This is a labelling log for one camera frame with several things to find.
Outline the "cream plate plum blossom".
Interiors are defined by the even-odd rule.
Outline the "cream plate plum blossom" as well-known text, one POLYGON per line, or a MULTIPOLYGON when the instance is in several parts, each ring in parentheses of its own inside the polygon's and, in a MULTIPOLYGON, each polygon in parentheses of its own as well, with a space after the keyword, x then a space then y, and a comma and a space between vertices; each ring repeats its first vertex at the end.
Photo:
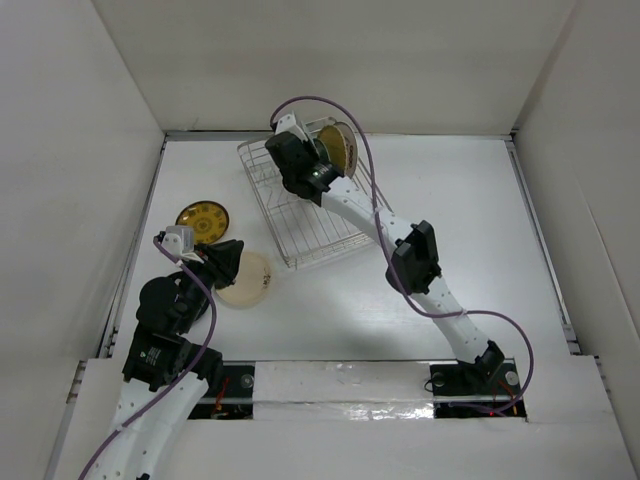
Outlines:
POLYGON ((218 297, 227 305, 249 308, 266 296, 271 285, 272 269, 263 255, 246 251, 240 258, 239 271, 232 285, 217 289, 218 297))

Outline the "yellow black rimmed plate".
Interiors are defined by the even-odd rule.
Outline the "yellow black rimmed plate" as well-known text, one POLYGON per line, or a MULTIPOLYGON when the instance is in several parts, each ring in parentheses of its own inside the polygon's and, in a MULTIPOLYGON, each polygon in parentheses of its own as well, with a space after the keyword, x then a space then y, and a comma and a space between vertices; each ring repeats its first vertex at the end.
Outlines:
POLYGON ((175 224, 191 227, 195 244, 212 244, 227 232, 230 216, 220 203, 203 200, 186 206, 178 214, 175 224))

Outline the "yellow woven bamboo plate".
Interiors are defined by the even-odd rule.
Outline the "yellow woven bamboo plate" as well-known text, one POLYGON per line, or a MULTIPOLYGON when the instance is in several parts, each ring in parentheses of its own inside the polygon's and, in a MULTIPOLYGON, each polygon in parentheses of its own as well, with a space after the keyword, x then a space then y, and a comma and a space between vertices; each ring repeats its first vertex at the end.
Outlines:
POLYGON ((330 162, 345 175, 349 160, 349 145, 344 134, 335 125, 328 125, 320 130, 318 139, 324 145, 330 162))

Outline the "white plate red characters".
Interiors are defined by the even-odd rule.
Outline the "white plate red characters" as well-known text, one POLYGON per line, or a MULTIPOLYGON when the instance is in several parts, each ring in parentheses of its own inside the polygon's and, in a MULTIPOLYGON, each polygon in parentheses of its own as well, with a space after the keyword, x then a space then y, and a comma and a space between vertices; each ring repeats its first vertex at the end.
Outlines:
POLYGON ((339 148, 337 165, 343 175, 352 178, 358 163, 358 145, 354 130, 345 122, 336 122, 335 127, 342 135, 342 146, 339 148))

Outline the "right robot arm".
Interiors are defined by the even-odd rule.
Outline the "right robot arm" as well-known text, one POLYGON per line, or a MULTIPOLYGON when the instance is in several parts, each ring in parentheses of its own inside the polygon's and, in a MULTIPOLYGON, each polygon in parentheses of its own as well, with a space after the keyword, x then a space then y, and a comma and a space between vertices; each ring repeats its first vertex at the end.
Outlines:
POLYGON ((265 148, 285 189, 348 221, 373 239, 387 261, 386 279, 405 298, 420 306, 448 341, 474 393, 498 381, 504 354, 469 318, 441 275, 435 231, 426 221, 410 223, 377 203, 330 161, 316 139, 284 132, 271 136, 265 148))

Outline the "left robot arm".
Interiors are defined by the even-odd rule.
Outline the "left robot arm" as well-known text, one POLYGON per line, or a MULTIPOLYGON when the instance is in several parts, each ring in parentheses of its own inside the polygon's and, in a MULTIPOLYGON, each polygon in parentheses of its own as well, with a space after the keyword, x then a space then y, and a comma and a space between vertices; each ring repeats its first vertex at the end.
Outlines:
POLYGON ((215 315, 215 289, 234 284, 244 243, 195 244, 188 227, 168 227, 154 247, 176 272, 147 281, 122 369, 110 433, 83 467, 82 479, 159 479, 191 411, 224 385, 223 356, 205 340, 186 338, 205 313, 215 315))

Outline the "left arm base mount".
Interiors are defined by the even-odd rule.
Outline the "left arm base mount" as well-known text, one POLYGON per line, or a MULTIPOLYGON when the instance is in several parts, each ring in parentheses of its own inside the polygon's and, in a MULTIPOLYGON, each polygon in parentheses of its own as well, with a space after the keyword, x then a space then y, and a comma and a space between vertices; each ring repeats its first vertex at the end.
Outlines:
POLYGON ((221 380, 196 404, 189 419, 251 420, 254 386, 254 362, 226 362, 221 380))

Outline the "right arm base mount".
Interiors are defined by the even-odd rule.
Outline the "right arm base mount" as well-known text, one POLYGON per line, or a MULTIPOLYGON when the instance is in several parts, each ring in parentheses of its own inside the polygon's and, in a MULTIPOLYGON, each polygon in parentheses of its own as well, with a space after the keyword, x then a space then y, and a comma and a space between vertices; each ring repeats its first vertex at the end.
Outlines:
POLYGON ((436 419, 504 418, 527 416, 524 401, 509 404, 521 391, 515 363, 509 359, 496 376, 486 384, 474 386, 463 377, 457 363, 435 363, 429 366, 430 377, 423 389, 433 396, 436 419))

